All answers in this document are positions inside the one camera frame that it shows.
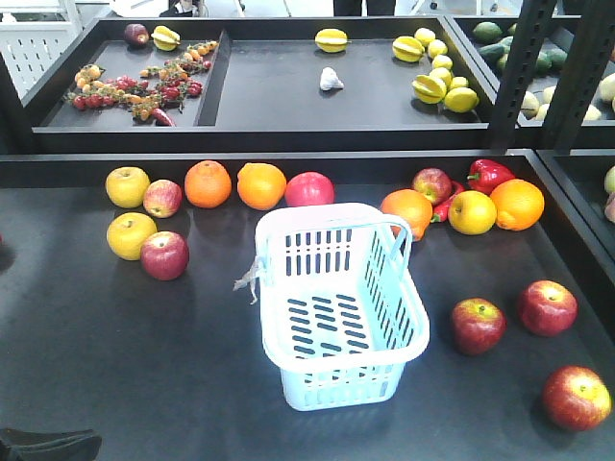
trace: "person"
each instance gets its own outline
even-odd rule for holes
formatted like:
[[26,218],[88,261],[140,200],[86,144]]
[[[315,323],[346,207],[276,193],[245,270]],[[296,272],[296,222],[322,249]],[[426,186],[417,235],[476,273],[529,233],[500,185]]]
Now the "person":
[[178,0],[169,5],[169,9],[160,13],[160,17],[198,17],[199,0]]
[[[368,16],[392,16],[396,0],[366,0]],[[363,0],[333,0],[334,16],[361,16]]]

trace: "purple fruit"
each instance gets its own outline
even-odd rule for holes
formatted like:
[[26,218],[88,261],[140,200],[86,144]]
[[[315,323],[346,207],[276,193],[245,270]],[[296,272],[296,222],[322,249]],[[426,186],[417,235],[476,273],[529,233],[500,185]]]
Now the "purple fruit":
[[142,48],[150,40],[150,33],[143,24],[129,24],[124,29],[124,40],[129,45]]

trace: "yellow apple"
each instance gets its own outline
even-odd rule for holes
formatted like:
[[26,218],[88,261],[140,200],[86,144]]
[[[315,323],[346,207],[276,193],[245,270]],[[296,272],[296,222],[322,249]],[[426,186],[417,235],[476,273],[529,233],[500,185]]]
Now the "yellow apple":
[[150,185],[147,174],[137,166],[122,166],[111,171],[105,189],[111,201],[122,208],[136,208]]
[[460,192],[449,208],[449,222],[453,229],[466,235],[489,231],[496,222],[498,210],[488,195],[477,190]]
[[128,212],[109,224],[107,243],[122,259],[137,261],[141,258],[143,242],[157,231],[156,223],[147,214]]

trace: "person's leg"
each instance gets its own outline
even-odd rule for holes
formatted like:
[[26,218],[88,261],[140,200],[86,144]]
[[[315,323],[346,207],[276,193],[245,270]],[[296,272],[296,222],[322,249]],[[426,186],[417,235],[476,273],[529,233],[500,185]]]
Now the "person's leg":
[[392,16],[395,14],[395,0],[367,0],[367,14],[370,16]]
[[363,0],[333,0],[333,15],[361,16]]

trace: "orange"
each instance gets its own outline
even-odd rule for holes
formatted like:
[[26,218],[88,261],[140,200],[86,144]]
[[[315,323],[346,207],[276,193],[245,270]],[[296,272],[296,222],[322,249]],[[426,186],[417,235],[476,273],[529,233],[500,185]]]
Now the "orange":
[[239,198],[255,209],[273,208],[286,190],[286,176],[270,163],[246,163],[237,173],[237,179]]
[[[410,224],[412,240],[418,241],[423,238],[425,229],[430,224],[433,216],[431,202],[420,192],[413,189],[399,189],[391,192],[381,204],[383,213],[395,214]],[[397,235],[400,229],[393,227],[393,233]]]
[[185,196],[200,208],[222,205],[231,196],[232,190],[229,172],[214,160],[200,161],[185,175]]
[[522,231],[535,224],[545,209],[545,197],[531,182],[515,179],[498,185],[491,192],[498,217],[496,225],[508,231]]

